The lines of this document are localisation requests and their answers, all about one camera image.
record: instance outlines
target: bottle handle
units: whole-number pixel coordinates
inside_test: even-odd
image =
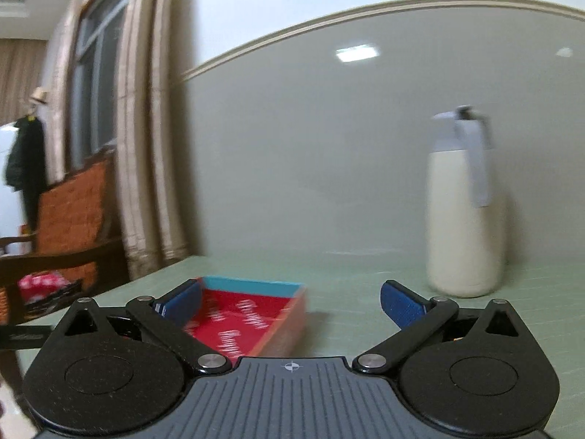
[[[471,199],[476,208],[489,206],[492,200],[492,188],[488,159],[486,156],[486,134],[480,120],[455,120],[458,136],[463,142],[472,182]]]

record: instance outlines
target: red box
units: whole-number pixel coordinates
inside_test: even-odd
[[[302,284],[202,277],[200,311],[185,326],[236,362],[240,356],[289,356],[305,327]]]

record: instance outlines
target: red cloth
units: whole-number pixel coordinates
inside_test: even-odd
[[[289,301],[205,289],[201,310],[185,330],[235,362],[250,354]]]
[[[67,285],[69,281],[57,271],[29,274],[18,281],[18,289],[25,304],[45,299]]]

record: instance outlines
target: hat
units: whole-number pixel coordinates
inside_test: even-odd
[[[38,104],[46,105],[47,103],[47,91],[44,87],[37,87],[30,95],[31,102],[37,102]]]

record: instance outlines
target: window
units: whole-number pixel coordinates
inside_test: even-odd
[[[115,144],[116,56],[128,0],[97,0],[80,23],[71,94],[71,161]]]

